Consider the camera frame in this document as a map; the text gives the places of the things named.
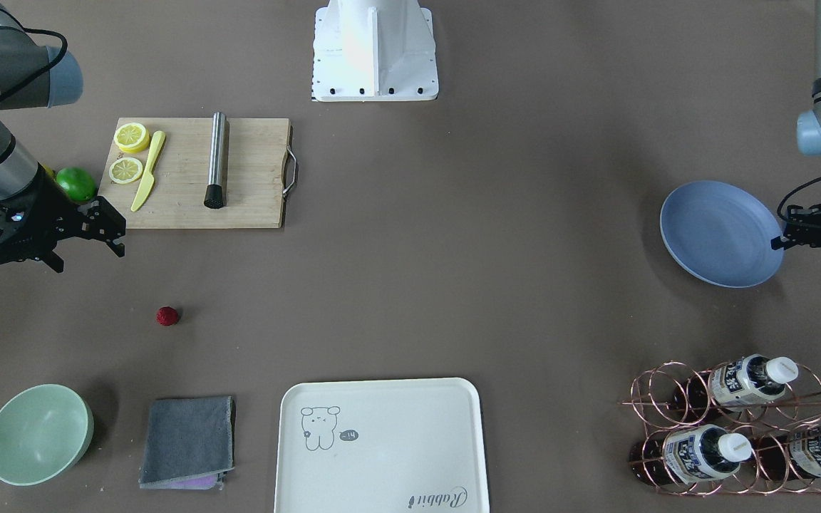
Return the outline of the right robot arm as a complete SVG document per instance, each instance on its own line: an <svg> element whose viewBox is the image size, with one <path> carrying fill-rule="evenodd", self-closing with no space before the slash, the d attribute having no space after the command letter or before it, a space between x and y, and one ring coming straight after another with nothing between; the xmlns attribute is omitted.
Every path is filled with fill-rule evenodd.
<svg viewBox="0 0 821 513"><path fill-rule="evenodd" d="M81 96L81 68L64 36L53 48L35 35L0 3L0 110L52 108ZM55 250L66 238L104 242L123 257L124 234L126 220L106 198L69 198L0 120L0 265L34 260L60 272Z"/></svg>

